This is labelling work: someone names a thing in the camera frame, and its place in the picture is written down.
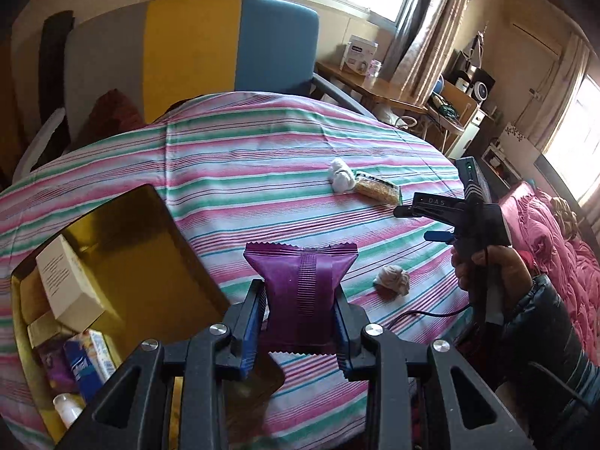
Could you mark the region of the person right hand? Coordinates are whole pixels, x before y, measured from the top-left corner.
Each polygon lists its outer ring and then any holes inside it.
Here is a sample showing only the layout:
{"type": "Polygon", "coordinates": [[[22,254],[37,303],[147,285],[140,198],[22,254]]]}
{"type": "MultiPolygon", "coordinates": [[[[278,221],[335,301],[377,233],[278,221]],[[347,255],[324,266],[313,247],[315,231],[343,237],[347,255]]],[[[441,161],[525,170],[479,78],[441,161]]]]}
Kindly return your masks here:
{"type": "Polygon", "coordinates": [[[509,312],[533,286],[533,278],[520,254],[512,247],[489,246],[485,250],[463,258],[455,247],[451,248],[451,265],[459,287],[471,293],[475,288],[475,270],[477,266],[489,267],[499,274],[503,289],[503,310],[509,312]]]}

